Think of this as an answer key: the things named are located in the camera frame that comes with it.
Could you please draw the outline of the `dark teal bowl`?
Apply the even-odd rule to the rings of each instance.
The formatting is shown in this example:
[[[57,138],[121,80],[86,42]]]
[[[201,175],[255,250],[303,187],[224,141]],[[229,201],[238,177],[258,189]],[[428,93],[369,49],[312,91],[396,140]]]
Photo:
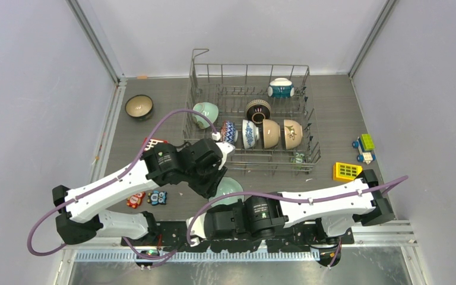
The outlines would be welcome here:
[[[126,114],[135,120],[146,121],[152,117],[153,111],[153,100],[145,94],[133,96],[125,103]]]

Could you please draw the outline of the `grey wire dish rack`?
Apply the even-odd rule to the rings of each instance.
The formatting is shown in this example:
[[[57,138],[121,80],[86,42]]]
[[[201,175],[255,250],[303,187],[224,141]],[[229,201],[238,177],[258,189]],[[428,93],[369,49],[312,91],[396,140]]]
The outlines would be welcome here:
[[[321,159],[310,68],[290,64],[227,64],[201,60],[193,49],[186,107],[211,103],[214,122],[236,147],[233,170],[309,173]]]

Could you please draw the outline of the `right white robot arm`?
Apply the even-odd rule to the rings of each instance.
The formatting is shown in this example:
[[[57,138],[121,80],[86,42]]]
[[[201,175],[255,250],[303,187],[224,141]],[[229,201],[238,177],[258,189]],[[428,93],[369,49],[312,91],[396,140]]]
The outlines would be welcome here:
[[[226,194],[214,202],[231,197],[236,201],[228,205],[207,204],[191,232],[208,240],[269,239],[276,236],[278,230],[318,220],[315,236],[328,244],[355,223],[375,226],[392,220],[394,212],[384,195],[405,179],[379,185],[376,175],[369,169],[351,182],[325,189]]]

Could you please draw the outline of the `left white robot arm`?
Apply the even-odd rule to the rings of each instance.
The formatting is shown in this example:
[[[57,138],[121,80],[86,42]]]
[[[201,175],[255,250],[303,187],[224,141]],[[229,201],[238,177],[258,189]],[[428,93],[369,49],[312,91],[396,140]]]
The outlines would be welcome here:
[[[110,211],[112,205],[140,192],[185,182],[203,198],[215,196],[226,173],[225,162],[235,147],[228,142],[204,138],[176,147],[166,142],[142,152],[129,164],[102,179],[79,188],[53,188],[58,208],[56,229],[67,245],[84,243],[96,236],[123,236],[153,245],[159,236],[149,213]]]

